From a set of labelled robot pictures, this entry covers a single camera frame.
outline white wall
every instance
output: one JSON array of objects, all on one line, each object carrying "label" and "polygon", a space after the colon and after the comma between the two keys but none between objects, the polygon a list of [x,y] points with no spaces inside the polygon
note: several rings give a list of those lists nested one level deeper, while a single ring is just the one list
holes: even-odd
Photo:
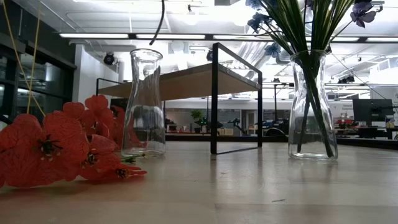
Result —
[{"label": "white wall", "polygon": [[[118,81],[118,74],[86,52],[83,45],[76,46],[75,70],[73,77],[72,101],[81,102],[95,95],[97,78]],[[99,88],[115,85],[114,83],[99,81]]]},{"label": "white wall", "polygon": [[[334,118],[339,118],[342,113],[348,116],[354,116],[352,101],[329,101],[331,113]],[[187,108],[187,109],[206,109],[207,100],[170,100],[166,101],[166,108]],[[275,108],[274,101],[266,100],[262,102],[262,109],[273,110]],[[277,101],[278,110],[290,110],[292,101]],[[218,102],[218,109],[236,109],[236,110],[256,110],[256,100],[224,100]]]}]

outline wooden table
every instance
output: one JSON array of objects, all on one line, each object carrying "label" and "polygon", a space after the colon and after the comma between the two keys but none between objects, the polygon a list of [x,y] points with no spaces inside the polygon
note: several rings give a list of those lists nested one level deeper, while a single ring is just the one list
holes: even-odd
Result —
[{"label": "wooden table", "polygon": [[[219,143],[220,150],[255,143]],[[284,143],[211,156],[168,142],[145,180],[0,190],[0,223],[397,223],[398,153],[339,146],[337,162],[290,160]]]}]

